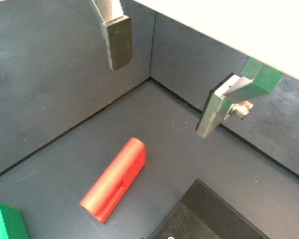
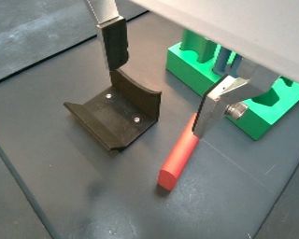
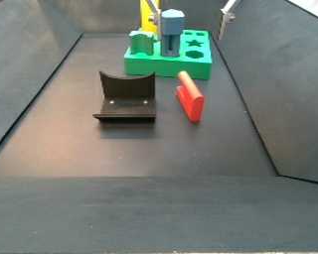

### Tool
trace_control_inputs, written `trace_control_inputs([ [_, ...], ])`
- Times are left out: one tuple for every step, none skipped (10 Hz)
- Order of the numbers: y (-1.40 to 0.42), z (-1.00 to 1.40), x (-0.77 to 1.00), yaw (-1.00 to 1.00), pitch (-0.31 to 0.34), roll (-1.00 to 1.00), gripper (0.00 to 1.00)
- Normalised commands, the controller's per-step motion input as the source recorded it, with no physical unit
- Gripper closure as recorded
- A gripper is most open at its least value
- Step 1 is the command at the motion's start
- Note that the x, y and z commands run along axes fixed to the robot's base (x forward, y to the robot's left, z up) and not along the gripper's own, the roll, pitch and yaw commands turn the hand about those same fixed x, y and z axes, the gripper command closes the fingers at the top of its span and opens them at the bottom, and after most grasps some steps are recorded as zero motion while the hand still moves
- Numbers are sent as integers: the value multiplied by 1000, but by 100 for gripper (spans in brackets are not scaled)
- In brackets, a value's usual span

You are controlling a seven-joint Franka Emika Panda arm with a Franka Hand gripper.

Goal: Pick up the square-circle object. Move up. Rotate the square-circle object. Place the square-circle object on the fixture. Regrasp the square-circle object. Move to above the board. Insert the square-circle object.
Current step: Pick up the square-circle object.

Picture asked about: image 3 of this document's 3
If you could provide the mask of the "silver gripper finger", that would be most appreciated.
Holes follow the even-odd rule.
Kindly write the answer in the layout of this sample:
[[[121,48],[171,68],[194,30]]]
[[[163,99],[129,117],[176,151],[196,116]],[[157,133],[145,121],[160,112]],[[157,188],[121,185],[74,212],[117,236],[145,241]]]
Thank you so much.
[[[160,23],[160,9],[159,9],[159,6],[157,4],[155,3],[153,0],[145,0],[145,3],[149,7],[149,10],[151,10],[151,13],[148,15],[148,20],[155,24],[157,25]]]
[[[235,18],[234,9],[239,0],[228,0],[226,6],[220,9],[220,23],[218,31],[218,39],[220,40],[224,35],[226,25]]]

